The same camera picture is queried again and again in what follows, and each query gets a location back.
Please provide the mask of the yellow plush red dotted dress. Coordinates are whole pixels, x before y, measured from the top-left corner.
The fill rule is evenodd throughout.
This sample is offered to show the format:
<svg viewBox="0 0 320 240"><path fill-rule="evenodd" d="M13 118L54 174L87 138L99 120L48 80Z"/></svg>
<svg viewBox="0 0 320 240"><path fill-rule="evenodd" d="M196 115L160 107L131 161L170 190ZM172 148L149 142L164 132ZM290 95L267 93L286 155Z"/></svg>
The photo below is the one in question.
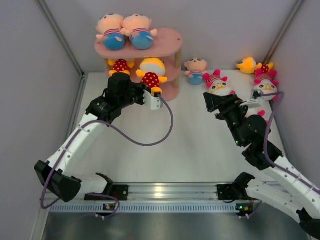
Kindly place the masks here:
<svg viewBox="0 0 320 240"><path fill-rule="evenodd" d="M112 76L115 73L124 73L130 75L131 69L135 66L135 59L108 59L107 63L111 67L111 69L108 72L110 76Z"/></svg>

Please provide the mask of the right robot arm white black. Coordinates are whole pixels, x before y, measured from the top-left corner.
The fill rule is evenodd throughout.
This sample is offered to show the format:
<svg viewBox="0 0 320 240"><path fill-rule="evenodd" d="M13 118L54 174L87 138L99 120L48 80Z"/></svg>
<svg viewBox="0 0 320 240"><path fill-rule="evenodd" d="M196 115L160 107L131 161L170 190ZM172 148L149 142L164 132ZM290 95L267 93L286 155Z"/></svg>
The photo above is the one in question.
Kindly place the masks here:
<svg viewBox="0 0 320 240"><path fill-rule="evenodd" d="M235 93L225 96L209 92L203 94L207 111L225 121L245 160L260 172L280 184L285 191L277 190L253 175L243 172L230 184L229 189L238 200L252 198L264 202L295 220L302 230L320 238L320 189L299 172L282 151L268 140L272 120L260 115L246 117L249 109L259 107L266 93L252 92L249 100L240 99Z"/></svg>

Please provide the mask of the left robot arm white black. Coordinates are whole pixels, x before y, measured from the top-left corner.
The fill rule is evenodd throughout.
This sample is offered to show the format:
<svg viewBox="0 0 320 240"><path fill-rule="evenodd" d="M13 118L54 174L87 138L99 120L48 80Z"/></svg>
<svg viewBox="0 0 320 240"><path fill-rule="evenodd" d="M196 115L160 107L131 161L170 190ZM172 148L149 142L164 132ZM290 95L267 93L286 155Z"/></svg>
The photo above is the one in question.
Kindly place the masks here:
<svg viewBox="0 0 320 240"><path fill-rule="evenodd" d="M144 83L132 82L125 73L115 73L108 79L102 95L92 100L80 123L65 143L47 160L39 160L34 170L45 191L60 200L69 202L79 195L95 192L102 200L109 199L113 187L102 174L85 178L74 174L74 169L84 154L122 110L131 105L147 106L151 110L161 108L158 93L152 93Z"/></svg>

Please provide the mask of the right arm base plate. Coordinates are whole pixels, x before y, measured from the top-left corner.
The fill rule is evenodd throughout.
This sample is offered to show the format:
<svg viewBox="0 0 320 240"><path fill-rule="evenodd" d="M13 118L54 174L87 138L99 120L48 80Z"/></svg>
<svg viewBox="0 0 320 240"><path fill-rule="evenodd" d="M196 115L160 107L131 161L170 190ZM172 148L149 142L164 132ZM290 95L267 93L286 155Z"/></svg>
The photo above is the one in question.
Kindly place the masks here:
<svg viewBox="0 0 320 240"><path fill-rule="evenodd" d="M218 184L217 186L218 199L221 201L237 201L249 200L246 189L238 184Z"/></svg>

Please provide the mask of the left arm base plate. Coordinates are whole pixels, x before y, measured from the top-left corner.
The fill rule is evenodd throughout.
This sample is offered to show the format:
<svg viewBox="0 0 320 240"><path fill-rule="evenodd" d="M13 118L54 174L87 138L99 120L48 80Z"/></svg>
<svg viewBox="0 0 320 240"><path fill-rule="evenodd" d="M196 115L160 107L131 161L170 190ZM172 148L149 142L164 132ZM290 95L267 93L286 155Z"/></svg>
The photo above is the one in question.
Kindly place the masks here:
<svg viewBox="0 0 320 240"><path fill-rule="evenodd" d="M112 187L109 186L104 190L102 195L108 195L116 198L119 201L127 201L129 195L129 186L126 184L114 184ZM86 194L84 197L85 201L102 201L107 200L107 198L102 196L93 196Z"/></svg>

